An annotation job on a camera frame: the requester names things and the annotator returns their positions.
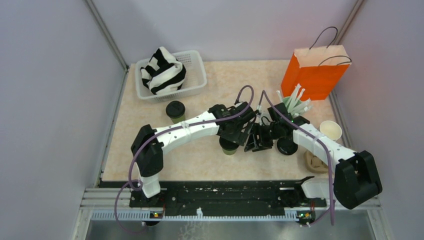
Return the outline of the green paper coffee cup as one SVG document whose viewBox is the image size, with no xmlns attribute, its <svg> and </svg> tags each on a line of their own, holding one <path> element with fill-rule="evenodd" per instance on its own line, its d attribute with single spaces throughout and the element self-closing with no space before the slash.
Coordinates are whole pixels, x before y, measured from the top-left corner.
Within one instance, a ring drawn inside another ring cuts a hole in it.
<svg viewBox="0 0 424 240">
<path fill-rule="evenodd" d="M 173 124 L 177 124 L 177 123 L 180 123 L 182 121 L 185 121 L 186 120 L 186 116 L 185 116 L 185 114 L 182 114 L 181 116 L 171 117 L 170 119 L 173 122 Z"/>
</svg>

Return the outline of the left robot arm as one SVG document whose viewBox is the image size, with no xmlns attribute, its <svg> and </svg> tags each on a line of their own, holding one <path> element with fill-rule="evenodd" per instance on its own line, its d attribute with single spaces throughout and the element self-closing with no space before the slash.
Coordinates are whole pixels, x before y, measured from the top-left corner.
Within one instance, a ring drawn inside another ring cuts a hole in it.
<svg viewBox="0 0 424 240">
<path fill-rule="evenodd" d="M 255 111 L 243 101 L 231 107 L 216 104 L 196 117 L 166 127 L 142 126 L 130 147 L 132 165 L 139 172 L 141 200 L 149 207 L 160 202 L 159 173 L 164 167 L 164 155 L 186 143 L 214 135 L 237 147 L 243 146 L 255 117 Z"/>
</svg>

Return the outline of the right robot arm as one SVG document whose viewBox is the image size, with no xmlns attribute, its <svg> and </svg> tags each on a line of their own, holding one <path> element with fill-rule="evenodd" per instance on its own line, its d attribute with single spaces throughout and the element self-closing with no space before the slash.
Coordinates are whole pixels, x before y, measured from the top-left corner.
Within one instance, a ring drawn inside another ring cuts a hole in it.
<svg viewBox="0 0 424 240">
<path fill-rule="evenodd" d="M 316 129 L 302 116 L 292 117 L 283 103 L 267 109 L 268 125 L 253 123 L 244 151 L 258 152 L 271 149 L 274 141 L 284 142 L 286 155 L 304 147 L 318 157 L 330 172 L 329 197 L 352 210 L 383 191 L 374 156 L 340 145 Z"/>
</svg>

